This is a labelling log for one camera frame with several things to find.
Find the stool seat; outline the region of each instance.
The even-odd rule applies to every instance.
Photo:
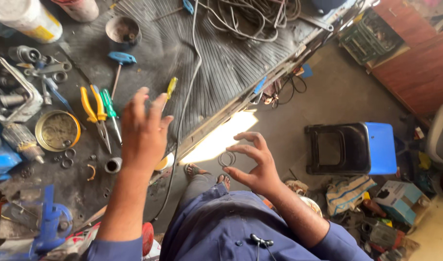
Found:
[[[392,126],[386,123],[358,122],[334,125],[310,125],[311,175],[384,175],[397,172]],[[318,135],[335,133],[340,138],[340,161],[334,165],[319,162]]]

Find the wooden door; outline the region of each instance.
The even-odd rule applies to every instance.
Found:
[[[443,32],[372,73],[413,113],[436,112],[443,104]]]

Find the blue shirt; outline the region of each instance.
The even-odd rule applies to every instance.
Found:
[[[325,238],[305,248],[285,221],[248,191],[228,192],[222,183],[182,206],[163,238],[160,260],[256,260],[255,234],[273,240],[276,260],[372,261],[341,226],[330,222]],[[83,260],[140,260],[142,238],[125,242],[94,240]],[[259,260],[273,260],[261,247]]]

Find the box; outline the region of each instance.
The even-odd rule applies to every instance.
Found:
[[[412,183],[387,181],[374,201],[395,220],[416,225],[431,201]]]

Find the person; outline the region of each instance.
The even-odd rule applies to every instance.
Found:
[[[146,115],[148,92],[138,90],[123,111],[123,167],[83,260],[141,260],[147,187],[173,120],[161,119],[166,94]],[[281,182],[261,134],[243,132],[234,139],[253,146],[234,145],[227,151],[246,154],[258,165],[249,173],[224,167],[226,174],[218,179],[194,164],[187,166],[191,181],[164,236],[160,260],[371,260],[344,228],[321,218]],[[230,192],[230,176],[252,192]],[[281,217],[254,193],[270,200]]]

